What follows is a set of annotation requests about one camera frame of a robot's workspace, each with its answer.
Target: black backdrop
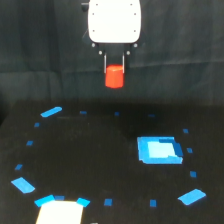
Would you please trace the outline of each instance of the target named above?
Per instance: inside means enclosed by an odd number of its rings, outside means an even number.
[[[107,89],[81,0],[0,0],[0,116],[17,100],[224,103],[224,1],[141,0],[146,43]]]

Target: blue square marker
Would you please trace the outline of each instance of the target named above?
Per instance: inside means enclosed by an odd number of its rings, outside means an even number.
[[[87,111],[80,111],[80,114],[87,115]]]
[[[64,201],[65,200],[65,196],[54,196],[54,199],[56,201]]]
[[[104,205],[105,206],[111,206],[112,205],[112,199],[105,199]]]
[[[149,114],[148,117],[154,118],[154,117],[156,117],[156,115],[155,114]]]
[[[83,207],[86,207],[90,203],[90,201],[83,199],[83,198],[79,198],[76,202],[78,204],[82,205]]]
[[[15,168],[15,170],[20,170],[21,168],[22,168],[22,164],[18,164],[17,166],[16,166],[16,168]]]
[[[28,141],[28,142],[26,143],[26,145],[27,145],[27,146],[31,146],[31,145],[33,145],[33,141]]]
[[[190,171],[190,176],[193,178],[197,177],[197,173],[195,171]]]
[[[40,123],[35,123],[35,124],[34,124],[34,127],[35,127],[35,128],[38,128],[39,126],[40,126]]]
[[[188,152],[188,153],[193,153],[192,148],[187,148],[187,152]]]
[[[188,134],[189,133],[188,129],[183,129],[183,132],[184,132],[184,134]]]
[[[36,201],[34,201],[34,203],[37,205],[37,207],[41,207],[43,204],[49,202],[49,201],[54,201],[54,196],[53,195],[49,195],[47,197],[38,199]]]
[[[150,207],[156,207],[156,200],[150,200]]]

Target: light blue square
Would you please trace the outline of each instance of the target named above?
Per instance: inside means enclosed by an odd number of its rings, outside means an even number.
[[[28,141],[28,142],[26,143],[26,145],[27,145],[27,146],[31,146],[31,145],[33,145],[33,141]]]
[[[150,207],[156,207],[156,200],[150,200]]]
[[[90,201],[83,199],[83,198],[79,198],[76,202],[78,204],[82,205],[83,207],[86,207],[90,203]]]
[[[197,177],[197,173],[195,171],[190,171],[190,176],[193,178]]]
[[[139,160],[144,163],[182,164],[181,146],[175,142],[174,137],[139,137],[137,141]]]
[[[112,205],[112,199],[105,199],[104,205],[105,206],[111,206]]]

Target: black table surface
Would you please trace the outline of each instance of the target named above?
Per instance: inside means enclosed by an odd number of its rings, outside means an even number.
[[[63,110],[40,116],[55,106]],[[34,201],[51,194],[64,195],[66,201],[90,200],[82,224],[222,223],[223,134],[221,107],[17,103],[0,129],[0,223],[36,223],[39,208]],[[183,164],[139,161],[141,136],[174,136]],[[33,141],[30,147],[28,140]],[[23,165],[19,171],[17,164]],[[11,183],[19,177],[35,190],[19,191]],[[207,196],[190,206],[177,199],[193,189]],[[111,207],[104,206],[106,198],[113,199]],[[156,208],[150,208],[150,199],[157,200]]]

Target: red block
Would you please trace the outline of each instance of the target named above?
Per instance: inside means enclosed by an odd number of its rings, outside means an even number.
[[[123,87],[124,73],[122,65],[109,65],[107,67],[105,85],[113,89]]]

